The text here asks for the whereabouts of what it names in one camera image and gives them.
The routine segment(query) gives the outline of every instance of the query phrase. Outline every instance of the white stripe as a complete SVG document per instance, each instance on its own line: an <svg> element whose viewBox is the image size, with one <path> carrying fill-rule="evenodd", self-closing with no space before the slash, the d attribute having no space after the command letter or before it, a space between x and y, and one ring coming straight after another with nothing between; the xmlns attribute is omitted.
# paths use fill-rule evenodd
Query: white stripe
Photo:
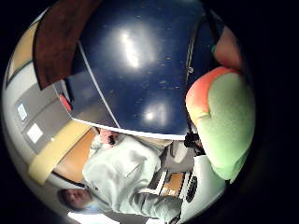
<svg viewBox="0 0 299 224"><path fill-rule="evenodd" d="M97 128L111 130L116 133L126 133L126 134L130 134L130 135L135 135L135 136L152 137L152 138L159 138L159 139L170 139L170 140L184 140L185 139L185 135L163 134L163 133L144 133L144 132L125 130L125 129L121 129L121 128L113 128L113 127L109 127L109 126L105 126L105 125L99 125L99 124L85 121L82 119L75 119L75 118L72 118L72 119L76 120L78 122L82 122L82 123L97 127Z"/></svg>
<svg viewBox="0 0 299 224"><path fill-rule="evenodd" d="M84 53L84 50L83 50L83 47L82 47L80 41L78 42L78 47L79 47L80 52L81 52L81 54L82 54L83 60L84 60L84 62L85 62L85 64L86 64L87 70L89 71L89 73L90 73L90 75L91 75L91 77L92 77L93 84L94 84L95 88L96 88L97 91L100 93L100 96L101 96L101 98L102 98L102 100L103 100L103 102L104 102L104 104L105 104L105 106L106 106L106 108L107 108L107 110L108 110L110 116L113 118L113 120L114 120L114 122L116 123L116 125L120 128L120 127L121 127L120 124L116 121L116 119L115 119L115 117L114 117L114 115L113 115L113 113L112 113L112 111L111 111L111 109L110 109L110 107L109 107L107 101L105 100L105 97L104 97L103 93L101 92L101 89L100 89L99 85L97 84L97 81L96 81L95 78L94 78L93 71L92 71L92 69L91 69L91 67L90 67L90 65L89 65L89 63L88 63L88 61L87 61L86 55L85 55L85 53Z"/></svg>

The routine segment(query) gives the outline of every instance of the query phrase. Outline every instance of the green fabric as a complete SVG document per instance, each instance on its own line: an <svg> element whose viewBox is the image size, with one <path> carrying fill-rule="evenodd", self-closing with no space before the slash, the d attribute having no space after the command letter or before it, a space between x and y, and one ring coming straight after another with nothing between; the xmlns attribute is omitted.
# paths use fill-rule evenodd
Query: green fabric
<svg viewBox="0 0 299 224"><path fill-rule="evenodd" d="M253 94L243 78L229 73L211 84L208 105L209 116L197 121L206 155L221 178L235 178L254 133Z"/></svg>

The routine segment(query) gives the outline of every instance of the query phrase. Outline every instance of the white paper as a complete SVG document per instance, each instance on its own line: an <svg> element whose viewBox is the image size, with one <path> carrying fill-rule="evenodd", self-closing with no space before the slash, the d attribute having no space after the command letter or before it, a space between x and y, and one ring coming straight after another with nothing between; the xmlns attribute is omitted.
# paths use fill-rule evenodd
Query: white paper
<svg viewBox="0 0 299 224"><path fill-rule="evenodd" d="M21 121L24 121L27 118L27 112L26 112L23 104L20 104L18 106L18 113L19 113Z"/></svg>
<svg viewBox="0 0 299 224"><path fill-rule="evenodd" d="M168 195L174 196L174 195L176 195L176 191L170 189Z"/></svg>
<svg viewBox="0 0 299 224"><path fill-rule="evenodd" d="M38 139L43 135L43 132L40 130L40 128L35 123L27 132L28 137L30 140L35 144Z"/></svg>

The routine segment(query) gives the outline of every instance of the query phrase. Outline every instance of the dark blue curved surface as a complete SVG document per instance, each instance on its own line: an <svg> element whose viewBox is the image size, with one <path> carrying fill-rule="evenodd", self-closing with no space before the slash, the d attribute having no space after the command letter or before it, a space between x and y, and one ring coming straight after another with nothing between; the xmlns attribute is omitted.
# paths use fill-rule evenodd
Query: dark blue curved surface
<svg viewBox="0 0 299 224"><path fill-rule="evenodd" d="M124 130L185 135L187 50L193 26L203 14L197 0L104 1L81 35L83 51L77 51L74 75L68 78L76 92L71 116ZM188 87L208 70L212 45L205 22L196 37ZM102 108L91 73L119 126ZM82 81L82 76L90 81ZM93 103L79 96L86 86ZM95 114L84 114L90 105L98 107Z"/></svg>

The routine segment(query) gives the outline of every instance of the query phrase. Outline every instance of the black object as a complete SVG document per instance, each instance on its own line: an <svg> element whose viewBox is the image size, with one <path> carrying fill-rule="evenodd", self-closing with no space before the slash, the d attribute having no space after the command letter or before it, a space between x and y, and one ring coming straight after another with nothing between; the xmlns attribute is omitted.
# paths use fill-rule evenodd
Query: black object
<svg viewBox="0 0 299 224"><path fill-rule="evenodd" d="M197 178L196 178L196 176L194 176L191 180L191 183L188 188L187 196L186 196L186 201L188 203L190 203L192 201L192 199L195 195L196 189L197 189Z"/></svg>
<svg viewBox="0 0 299 224"><path fill-rule="evenodd" d="M110 143L111 145L114 145L114 144L115 144L115 140L114 140L114 138L113 138L112 135L108 137L108 140L109 140L109 143Z"/></svg>
<svg viewBox="0 0 299 224"><path fill-rule="evenodd" d="M184 146L185 147L192 147L194 148L194 151L196 153L196 156L205 155L205 151L202 147L199 147L195 141L199 140L198 133L187 133L184 140Z"/></svg>

